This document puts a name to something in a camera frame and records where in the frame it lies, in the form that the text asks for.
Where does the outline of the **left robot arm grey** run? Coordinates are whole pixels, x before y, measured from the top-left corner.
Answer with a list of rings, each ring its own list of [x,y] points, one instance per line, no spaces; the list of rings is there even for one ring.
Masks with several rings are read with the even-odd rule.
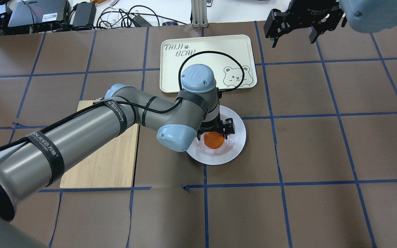
[[[0,248],[46,248],[10,224],[17,205],[135,124],[156,131],[157,141],[176,152],[206,132],[235,134],[233,119],[221,119],[222,91],[211,68],[194,64],[178,79],[175,102],[115,84],[103,100],[0,146]]]

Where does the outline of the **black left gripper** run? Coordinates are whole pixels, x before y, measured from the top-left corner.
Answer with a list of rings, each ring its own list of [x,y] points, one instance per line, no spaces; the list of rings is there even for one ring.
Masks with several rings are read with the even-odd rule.
[[[201,140],[201,136],[206,132],[217,132],[223,134],[224,138],[227,140],[230,135],[234,135],[235,126],[233,118],[227,118],[224,121],[221,120],[221,115],[219,111],[214,111],[215,117],[211,117],[210,120],[205,120],[200,124],[199,130],[197,132],[197,140]]]

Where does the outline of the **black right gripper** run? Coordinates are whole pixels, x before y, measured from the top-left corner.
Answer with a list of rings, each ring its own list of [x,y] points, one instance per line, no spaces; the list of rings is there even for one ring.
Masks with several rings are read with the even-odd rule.
[[[326,31],[333,31],[343,20],[344,12],[337,0],[292,0],[287,11],[272,9],[263,26],[265,37],[275,48],[279,38],[295,30],[294,26],[313,26],[309,40],[314,44]]]

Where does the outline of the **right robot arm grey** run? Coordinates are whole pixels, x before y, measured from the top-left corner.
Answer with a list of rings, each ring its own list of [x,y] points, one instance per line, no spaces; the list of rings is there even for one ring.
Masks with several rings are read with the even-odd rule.
[[[276,47],[279,38],[293,30],[311,28],[315,43],[327,31],[345,25],[359,33],[377,33],[397,26],[397,0],[292,0],[288,9],[272,9],[263,26]]]

